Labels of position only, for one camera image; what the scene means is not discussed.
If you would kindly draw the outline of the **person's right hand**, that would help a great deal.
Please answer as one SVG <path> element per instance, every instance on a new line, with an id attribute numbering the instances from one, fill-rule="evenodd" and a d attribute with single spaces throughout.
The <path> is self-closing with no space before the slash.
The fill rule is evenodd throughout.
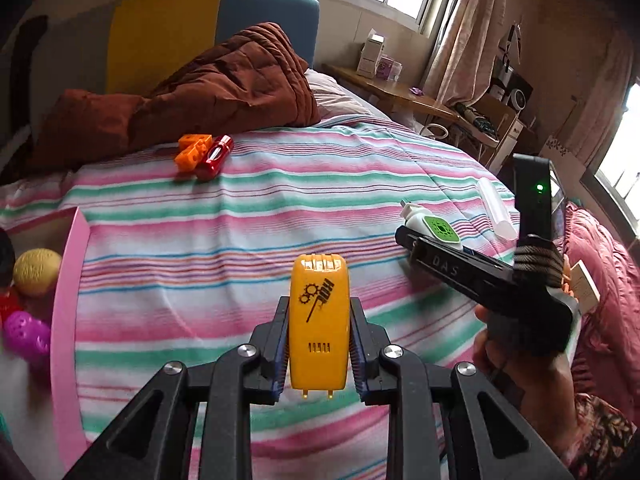
<path id="1" fill-rule="evenodd" d="M 486 375 L 505 372 L 523 391 L 520 413 L 552 450 L 561 455 L 578 434 L 575 393 L 566 356 L 552 360 L 509 352 L 481 330 L 474 339 L 474 364 Z"/>

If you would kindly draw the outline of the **patterned sleeve forearm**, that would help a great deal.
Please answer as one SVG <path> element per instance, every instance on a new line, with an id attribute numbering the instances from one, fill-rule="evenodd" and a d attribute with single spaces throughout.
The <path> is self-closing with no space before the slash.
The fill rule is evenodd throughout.
<path id="1" fill-rule="evenodd" d="M 561 455 L 575 479 L 638 479 L 639 428 L 611 404 L 575 396 L 577 434 Z"/>

